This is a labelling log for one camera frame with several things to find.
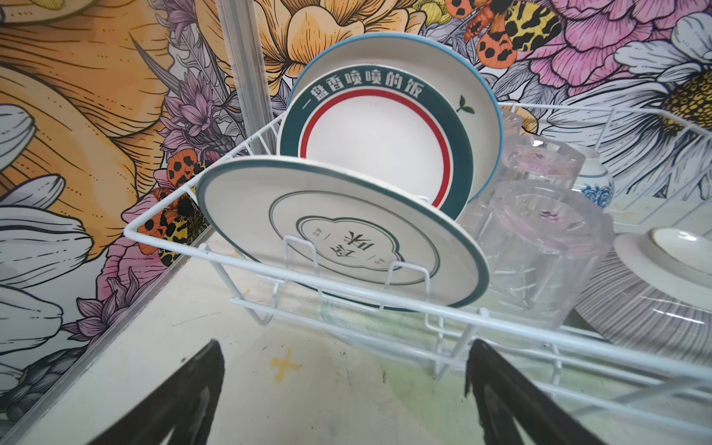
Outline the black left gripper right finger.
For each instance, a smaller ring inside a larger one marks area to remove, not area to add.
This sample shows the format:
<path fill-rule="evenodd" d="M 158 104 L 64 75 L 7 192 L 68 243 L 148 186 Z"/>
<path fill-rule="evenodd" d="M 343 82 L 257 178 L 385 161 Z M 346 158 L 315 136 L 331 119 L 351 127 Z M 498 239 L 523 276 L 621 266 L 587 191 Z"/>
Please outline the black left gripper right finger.
<path fill-rule="evenodd" d="M 465 394 L 472 394 L 487 444 L 600 444 L 602 441 L 561 409 L 483 340 L 467 360 Z"/>

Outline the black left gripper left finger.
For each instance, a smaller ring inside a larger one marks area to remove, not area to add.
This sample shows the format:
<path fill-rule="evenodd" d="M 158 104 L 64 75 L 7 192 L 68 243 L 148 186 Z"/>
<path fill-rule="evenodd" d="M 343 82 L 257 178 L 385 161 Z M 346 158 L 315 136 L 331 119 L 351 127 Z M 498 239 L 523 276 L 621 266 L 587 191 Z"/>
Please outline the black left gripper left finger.
<path fill-rule="evenodd" d="M 93 444 L 205 444 L 224 383 L 224 356 L 213 339 Z"/>

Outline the white wire dish rack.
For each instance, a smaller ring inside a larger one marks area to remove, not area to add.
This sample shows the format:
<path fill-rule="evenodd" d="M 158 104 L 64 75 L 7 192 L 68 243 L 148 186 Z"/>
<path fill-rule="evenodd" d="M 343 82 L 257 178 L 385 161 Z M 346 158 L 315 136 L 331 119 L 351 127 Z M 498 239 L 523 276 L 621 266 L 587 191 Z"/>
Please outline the white wire dish rack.
<path fill-rule="evenodd" d="M 465 348 L 484 340 L 515 358 L 528 370 L 547 365 L 541 389 L 556 401 L 576 402 L 573 415 L 619 415 L 667 428 L 677 438 L 711 440 L 709 423 L 695 424 L 673 411 L 656 413 L 652 403 L 682 398 L 711 404 L 711 369 L 680 359 L 619 347 L 591 328 L 564 324 L 545 329 L 500 313 L 481 303 L 462 308 L 442 305 L 425 289 L 416 300 L 398 296 L 390 284 L 376 289 L 350 285 L 326 276 L 313 265 L 297 271 L 290 255 L 297 242 L 284 244 L 285 256 L 275 266 L 249 259 L 244 253 L 220 253 L 202 240 L 188 244 L 141 232 L 141 227 L 180 198 L 196 198 L 197 179 L 180 185 L 127 224 L 124 235 L 141 244 L 177 254 L 183 260 L 207 261 L 233 304 L 245 309 L 261 326 L 282 319 L 322 329 L 350 345 L 413 365 L 430 365 L 441 379 L 464 365 Z"/>

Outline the white plate green rim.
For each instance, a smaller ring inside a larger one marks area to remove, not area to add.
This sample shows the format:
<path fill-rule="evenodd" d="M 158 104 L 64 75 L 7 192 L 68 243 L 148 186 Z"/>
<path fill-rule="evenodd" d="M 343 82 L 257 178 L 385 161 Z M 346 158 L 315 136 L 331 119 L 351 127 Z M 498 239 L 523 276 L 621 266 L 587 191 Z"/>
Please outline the white plate green rim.
<path fill-rule="evenodd" d="M 245 258 L 396 296 L 461 308 L 491 281 L 476 241 L 442 211 L 382 181 L 281 156 L 202 172 L 196 195 Z"/>

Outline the plate green red band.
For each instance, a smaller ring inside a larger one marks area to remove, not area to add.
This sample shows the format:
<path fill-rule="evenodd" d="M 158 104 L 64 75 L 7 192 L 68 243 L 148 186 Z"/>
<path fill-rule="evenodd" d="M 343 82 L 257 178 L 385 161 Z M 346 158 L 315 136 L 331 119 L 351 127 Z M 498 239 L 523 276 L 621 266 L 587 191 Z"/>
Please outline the plate green red band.
<path fill-rule="evenodd" d="M 467 130 L 436 88 L 404 70 L 352 65 L 287 108 L 277 152 L 359 172 L 458 218 L 475 179 Z"/>

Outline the clear glass near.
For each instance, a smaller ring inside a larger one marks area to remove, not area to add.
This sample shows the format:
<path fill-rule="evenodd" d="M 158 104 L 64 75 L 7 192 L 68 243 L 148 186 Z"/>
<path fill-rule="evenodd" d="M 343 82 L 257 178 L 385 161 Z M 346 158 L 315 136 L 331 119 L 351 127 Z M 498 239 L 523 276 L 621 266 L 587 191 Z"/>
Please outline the clear glass near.
<path fill-rule="evenodd" d="M 610 214 L 580 192 L 535 180 L 499 183 L 458 222 L 489 267 L 475 307 L 547 330 L 563 324 L 615 239 Z"/>

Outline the clear glass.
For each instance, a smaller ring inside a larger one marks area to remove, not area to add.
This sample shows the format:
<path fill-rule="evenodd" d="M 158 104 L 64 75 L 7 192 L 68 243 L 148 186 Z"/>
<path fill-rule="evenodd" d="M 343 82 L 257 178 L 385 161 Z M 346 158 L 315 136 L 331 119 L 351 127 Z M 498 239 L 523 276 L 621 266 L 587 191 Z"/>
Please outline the clear glass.
<path fill-rule="evenodd" d="M 571 189 L 584 162 L 585 156 L 567 144 L 539 135 L 509 135 L 494 181 L 538 180 Z"/>
<path fill-rule="evenodd" d="M 499 183 L 458 222 L 489 267 L 475 307 L 547 330 L 563 324 L 615 239 L 610 214 L 580 192 L 535 180 Z"/>

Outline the striped brown white bowl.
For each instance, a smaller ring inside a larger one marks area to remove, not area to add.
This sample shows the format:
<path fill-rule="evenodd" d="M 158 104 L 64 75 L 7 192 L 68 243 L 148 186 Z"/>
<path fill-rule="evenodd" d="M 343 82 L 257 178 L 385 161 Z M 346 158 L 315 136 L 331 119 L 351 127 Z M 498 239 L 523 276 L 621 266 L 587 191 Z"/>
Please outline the striped brown white bowl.
<path fill-rule="evenodd" d="M 616 346 L 710 366 L 710 240 L 671 227 L 618 235 L 576 311 Z"/>

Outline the white blue floral bowl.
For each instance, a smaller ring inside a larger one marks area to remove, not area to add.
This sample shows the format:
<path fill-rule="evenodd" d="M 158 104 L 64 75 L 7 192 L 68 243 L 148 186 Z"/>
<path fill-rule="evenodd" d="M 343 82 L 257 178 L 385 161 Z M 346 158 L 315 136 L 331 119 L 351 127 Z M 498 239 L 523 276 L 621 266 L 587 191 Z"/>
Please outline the white blue floral bowl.
<path fill-rule="evenodd" d="M 573 146 L 573 148 L 585 159 L 572 190 L 580 192 L 601 209 L 608 208 L 615 194 L 613 175 L 602 163 L 598 151 L 584 146 Z"/>

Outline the clear glass far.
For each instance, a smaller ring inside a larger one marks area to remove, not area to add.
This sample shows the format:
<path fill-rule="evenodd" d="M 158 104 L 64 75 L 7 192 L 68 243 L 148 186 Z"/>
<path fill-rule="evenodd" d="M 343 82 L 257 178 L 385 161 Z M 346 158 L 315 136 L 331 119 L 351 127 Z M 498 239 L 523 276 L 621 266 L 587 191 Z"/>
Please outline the clear glass far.
<path fill-rule="evenodd" d="M 494 181 L 538 180 L 571 189 L 584 162 L 585 156 L 567 144 L 539 135 L 509 135 Z"/>

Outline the white plate teal rim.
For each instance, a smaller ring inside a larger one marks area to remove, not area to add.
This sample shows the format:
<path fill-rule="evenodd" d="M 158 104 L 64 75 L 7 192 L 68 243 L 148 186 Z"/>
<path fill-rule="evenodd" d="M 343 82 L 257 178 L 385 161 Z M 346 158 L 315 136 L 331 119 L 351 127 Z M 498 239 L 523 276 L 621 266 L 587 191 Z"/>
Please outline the white plate teal rim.
<path fill-rule="evenodd" d="M 482 74 L 443 44 L 408 33 L 369 33 L 331 46 L 296 79 L 294 100 L 321 75 L 350 65 L 382 65 L 411 74 L 434 86 L 456 109 L 473 148 L 474 182 L 469 200 L 490 186 L 502 157 L 504 123 L 499 103 Z"/>

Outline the left aluminium corner post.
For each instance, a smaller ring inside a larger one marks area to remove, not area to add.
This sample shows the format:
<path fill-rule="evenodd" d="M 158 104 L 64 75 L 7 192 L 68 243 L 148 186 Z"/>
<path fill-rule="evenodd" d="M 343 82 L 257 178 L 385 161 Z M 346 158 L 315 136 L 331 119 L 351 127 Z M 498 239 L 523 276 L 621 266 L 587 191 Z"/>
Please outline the left aluminium corner post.
<path fill-rule="evenodd" d="M 254 2 L 218 1 L 217 9 L 246 131 L 254 136 L 274 120 Z"/>

